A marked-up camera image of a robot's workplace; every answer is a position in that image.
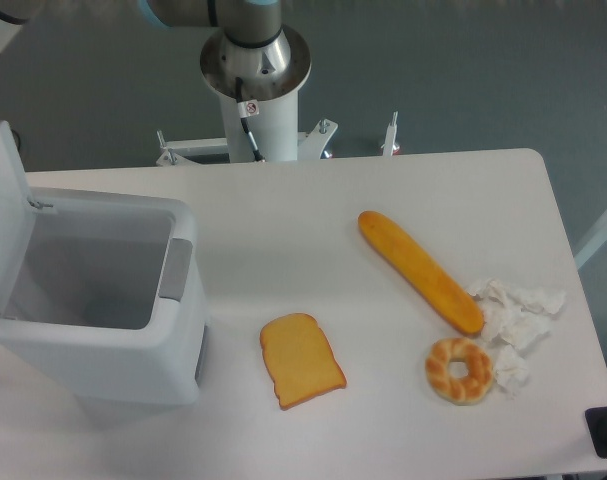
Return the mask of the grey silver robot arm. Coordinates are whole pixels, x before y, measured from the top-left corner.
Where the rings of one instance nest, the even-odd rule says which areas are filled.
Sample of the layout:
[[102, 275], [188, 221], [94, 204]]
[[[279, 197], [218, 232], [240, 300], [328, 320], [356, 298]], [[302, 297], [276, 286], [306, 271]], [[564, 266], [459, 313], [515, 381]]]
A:
[[[44, 1], [0, 1], [0, 55], [44, 7]], [[260, 48], [282, 30], [279, 1], [139, 1], [141, 14], [163, 27], [220, 27], [236, 44]]]

